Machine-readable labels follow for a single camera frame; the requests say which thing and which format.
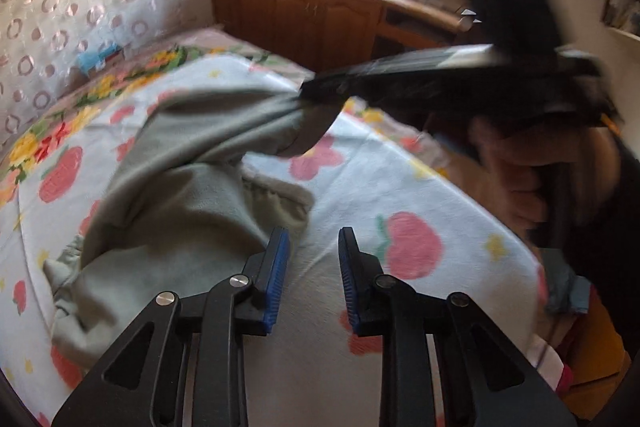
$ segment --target folded clothing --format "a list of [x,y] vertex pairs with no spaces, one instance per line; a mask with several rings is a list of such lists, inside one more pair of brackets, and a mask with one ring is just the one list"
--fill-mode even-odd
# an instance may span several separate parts
[[208,291],[262,251],[271,230],[295,245],[312,195],[241,168],[248,152],[310,149],[340,107],[270,87],[196,90],[162,103],[114,174],[84,241],[44,271],[56,315],[53,343],[89,368],[162,291]]

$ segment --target black sleeve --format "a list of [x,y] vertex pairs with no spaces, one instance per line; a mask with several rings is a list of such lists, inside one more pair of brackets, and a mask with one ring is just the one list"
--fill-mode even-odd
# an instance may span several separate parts
[[564,257],[595,286],[631,357],[640,349],[640,162],[618,142],[620,183],[596,219],[575,227]]

